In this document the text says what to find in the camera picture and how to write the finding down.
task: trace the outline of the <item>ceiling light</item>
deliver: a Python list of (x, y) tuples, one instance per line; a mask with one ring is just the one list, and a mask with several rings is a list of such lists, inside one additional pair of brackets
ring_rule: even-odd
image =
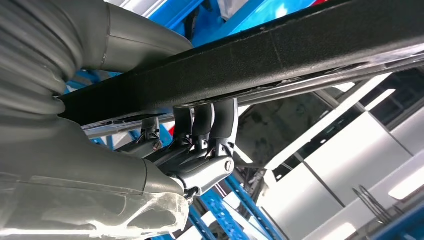
[(397, 200), (402, 200), (411, 195), (417, 189), (421, 188), (423, 185), (424, 167), (420, 168), (418, 171), (414, 172), (397, 186), (395, 186), (391, 191), (388, 192), (388, 195)]
[(345, 240), (354, 234), (357, 230), (355, 227), (346, 222), (345, 224), (339, 226), (336, 230), (332, 231), (330, 234), (325, 236), (322, 240)]

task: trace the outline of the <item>plastic wrap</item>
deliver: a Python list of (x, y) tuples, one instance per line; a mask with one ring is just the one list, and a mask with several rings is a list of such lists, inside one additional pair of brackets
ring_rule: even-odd
[(143, 240), (182, 229), (188, 214), (175, 193), (0, 173), (1, 240)]

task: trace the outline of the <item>metal bar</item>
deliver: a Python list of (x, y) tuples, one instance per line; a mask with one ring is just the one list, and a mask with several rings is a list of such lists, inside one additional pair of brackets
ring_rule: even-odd
[(135, 130), (129, 131), (128, 134), (131, 137), (132, 141), (137, 141), (141, 135), (139, 131), (135, 131)]
[(198, 211), (193, 207), (193, 205), (190, 206), (188, 219), (193, 224), (193, 226), (196, 227), (196, 229), (199, 231), (200, 235), (204, 240), (216, 240), (215, 236), (212, 234), (208, 226), (206, 226), (206, 224), (203, 222), (201, 216), (199, 215)]
[(100, 144), (100, 145), (106, 146), (105, 142), (100, 137), (93, 138), (91, 141), (95, 144)]
[(266, 232), (267, 237), (269, 239), (274, 240), (283, 240), (283, 237), (278, 233), (271, 222), (267, 219), (265, 214), (261, 212), (261, 210), (256, 206), (256, 204), (252, 201), (248, 193), (242, 188), (240, 183), (236, 180), (233, 175), (230, 175), (225, 179), (226, 184), (229, 188), (237, 195), (240, 199), (241, 204), (246, 208), (246, 210), (256, 218), (257, 222)]
[[(60, 116), (85, 126), (170, 113), (174, 106), (205, 100), (250, 96), (252, 102), (316, 91), (347, 77), (354, 81), (376, 69), (419, 64), (424, 58), (417, 54), (424, 50), (422, 9), (419, 0), (327, 1), (63, 95), (66, 111)], [(415, 62), (402, 60), (408, 58)], [(110, 98), (117, 89), (123, 94)]]
[(248, 240), (248, 236), (243, 232), (242, 228), (231, 217), (223, 205), (222, 198), (213, 190), (207, 191), (200, 196), (202, 202), (206, 205), (207, 209), (215, 216), (216, 221), (222, 227), (224, 232), (232, 240)]
[(106, 137), (106, 144), (110, 150), (114, 150), (114, 138), (111, 135)]
[(247, 219), (245, 219), (240, 213), (234, 210), (228, 203), (223, 202), (224, 207), (228, 210), (229, 214), (234, 220), (239, 223), (247, 232), (249, 232), (257, 240), (268, 240), (268, 238), (255, 226), (253, 226)]
[(175, 240), (175, 238), (173, 238), (171, 235), (166, 234), (166, 235), (162, 235), (162, 236), (155, 236), (155, 237), (151, 237), (151, 240)]

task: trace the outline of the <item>blue metal shelving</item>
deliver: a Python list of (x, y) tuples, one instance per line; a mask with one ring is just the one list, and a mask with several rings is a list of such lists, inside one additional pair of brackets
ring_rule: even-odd
[(424, 202), (372, 237), (373, 240), (424, 240)]
[(207, 209), (209, 209), (209, 211), (211, 211), (215, 216), (216, 221), (219, 223), (230, 239), (249, 239), (239, 224), (231, 217), (230, 213), (223, 205), (222, 198), (216, 192), (209, 190), (200, 196), (200, 199), (206, 205)]
[(211, 230), (208, 228), (208, 226), (206, 226), (198, 211), (196, 211), (193, 206), (190, 206), (190, 213), (188, 215), (188, 219), (193, 224), (193, 226), (196, 227), (196, 229), (199, 231), (200, 235), (204, 240), (216, 240)]
[(283, 240), (280, 233), (274, 228), (265, 214), (256, 206), (256, 203), (251, 199), (248, 193), (243, 189), (237, 179), (230, 175), (225, 179), (225, 183), (240, 199), (241, 204), (246, 208), (250, 215), (254, 216), (260, 227), (265, 231), (266, 237), (273, 240)]

